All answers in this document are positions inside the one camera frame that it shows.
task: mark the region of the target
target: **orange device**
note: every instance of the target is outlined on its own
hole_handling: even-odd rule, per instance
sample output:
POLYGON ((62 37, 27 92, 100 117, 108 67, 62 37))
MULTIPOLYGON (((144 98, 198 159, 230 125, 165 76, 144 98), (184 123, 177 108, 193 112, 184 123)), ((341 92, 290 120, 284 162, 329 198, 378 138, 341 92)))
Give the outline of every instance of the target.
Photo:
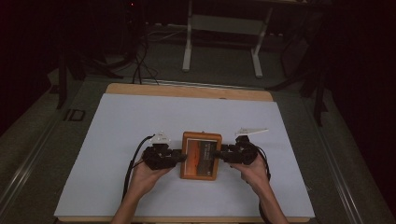
POLYGON ((184 132, 182 153, 187 159, 181 163, 180 178, 215 180, 219 159, 213 156, 221 149, 221 135, 218 133, 184 132))

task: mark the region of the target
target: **dark floor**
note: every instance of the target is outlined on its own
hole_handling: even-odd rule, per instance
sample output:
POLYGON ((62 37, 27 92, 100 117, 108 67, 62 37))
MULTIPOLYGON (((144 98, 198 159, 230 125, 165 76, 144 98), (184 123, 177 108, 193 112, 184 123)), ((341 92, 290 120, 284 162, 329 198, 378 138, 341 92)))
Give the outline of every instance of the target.
MULTIPOLYGON (((170 32, 177 32, 180 27, 169 29, 170 32)), ((266 37, 260 53, 264 77, 257 79, 254 77, 248 47, 217 45, 204 40, 197 40, 193 46, 190 72, 182 72, 184 46, 181 36, 149 36, 149 48, 142 66, 144 83, 156 84, 157 80, 160 85, 264 90, 286 78, 280 58, 280 49, 283 47, 281 37, 266 37)), ((289 60, 298 59, 297 54, 289 60)), ((294 68, 294 62, 287 61, 287 64, 291 65, 286 67, 286 71, 294 68)), ((53 223, 53 212, 62 188, 106 86, 116 81, 131 82, 135 67, 132 64, 115 71, 125 77, 122 80, 103 77, 87 69, 89 75, 85 81, 70 80, 69 101, 63 110, 55 109, 57 95, 46 92, 0 138, 2 191, 7 188, 32 148, 41 148, 37 164, 28 173, 21 191, 15 192, 7 215, 0 222, 53 223), (67 109, 85 110, 86 116, 80 122, 63 120, 67 109), (50 128, 48 136, 44 136, 51 123, 56 125, 50 128)), ((56 70, 49 74, 55 83, 56 75, 56 70)), ((309 223, 395 223, 332 100, 332 93, 325 91, 327 112, 321 114, 323 127, 318 127, 312 116, 313 97, 301 97, 298 92, 300 87, 301 83, 296 83, 272 94, 279 105, 317 214, 317 218, 311 219, 309 223)))

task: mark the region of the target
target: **cable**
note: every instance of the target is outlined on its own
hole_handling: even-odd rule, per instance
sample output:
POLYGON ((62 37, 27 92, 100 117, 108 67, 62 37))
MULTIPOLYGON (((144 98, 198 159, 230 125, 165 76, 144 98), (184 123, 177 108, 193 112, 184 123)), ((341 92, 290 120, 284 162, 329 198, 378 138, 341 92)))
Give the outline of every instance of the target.
POLYGON ((143 144, 144 144, 147 140, 151 139, 153 136, 154 136, 154 135, 152 135, 152 136, 147 136, 145 139, 143 139, 143 141, 142 141, 142 142, 139 144, 139 146, 137 147, 136 152, 134 153, 134 157, 132 158, 131 162, 129 163, 129 167, 128 167, 128 170, 127 170, 127 172, 126 172, 125 181, 124 181, 124 188, 123 188, 123 193, 122 193, 122 199, 125 197, 125 194, 126 194, 126 192, 128 191, 129 179, 130 179, 130 177, 131 177, 132 169, 134 169, 134 168, 136 167, 136 165, 142 163, 142 161, 140 161, 139 163, 134 164, 134 161, 136 160, 136 157, 137 157, 137 153, 139 152, 139 150, 140 150, 140 148, 143 146, 143 144))

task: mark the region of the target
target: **table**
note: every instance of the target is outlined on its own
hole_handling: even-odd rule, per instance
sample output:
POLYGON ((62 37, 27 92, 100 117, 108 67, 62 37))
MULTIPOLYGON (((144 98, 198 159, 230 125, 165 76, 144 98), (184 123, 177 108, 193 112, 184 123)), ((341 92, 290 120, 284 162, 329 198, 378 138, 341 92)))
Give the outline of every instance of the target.
MULTIPOLYGON (((129 160, 152 133, 164 131, 177 149, 185 131, 220 133, 232 144, 241 126, 264 123, 269 132, 249 138, 267 154, 271 185, 288 220, 308 221, 315 216, 312 205, 269 92, 130 84, 108 86, 54 215, 64 222, 109 221, 129 160)), ((222 161, 215 181, 181 179, 178 165, 140 201, 134 222, 262 222, 258 202, 240 173, 222 161)))
MULTIPOLYGON (((292 4, 292 5, 306 5, 305 0, 259 0, 264 3, 276 4, 292 4)), ((184 51, 183 67, 184 72, 190 71, 192 43, 191 32, 192 29, 206 30, 224 33, 234 33, 242 35, 256 35, 258 37, 256 46, 251 49, 251 58, 253 61, 254 72, 257 78, 262 77, 262 67, 260 65, 259 52, 262 47, 262 41, 265 37, 268 24, 271 19, 273 7, 269 6, 266 10, 266 16, 263 21, 245 20, 237 18, 224 18, 216 16, 197 15, 192 12, 192 0, 189 0, 189 11, 187 19, 187 42, 184 51)))

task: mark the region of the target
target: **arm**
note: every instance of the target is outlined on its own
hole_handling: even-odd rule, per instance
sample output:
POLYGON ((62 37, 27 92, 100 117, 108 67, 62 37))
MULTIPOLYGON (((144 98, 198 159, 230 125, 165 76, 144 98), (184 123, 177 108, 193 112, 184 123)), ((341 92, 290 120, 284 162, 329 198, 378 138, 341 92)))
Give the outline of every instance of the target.
POLYGON ((259 196, 262 211, 272 223, 289 223, 272 191, 262 157, 258 156, 250 165, 232 163, 231 167, 241 172, 241 178, 259 196))
POLYGON ((111 224, 131 223, 140 199, 145 194, 149 193, 152 188, 154 188, 157 180, 168 173, 171 169, 172 168, 153 171, 144 162, 137 165, 134 168, 128 191, 126 192, 116 215, 114 215, 111 220, 111 224))

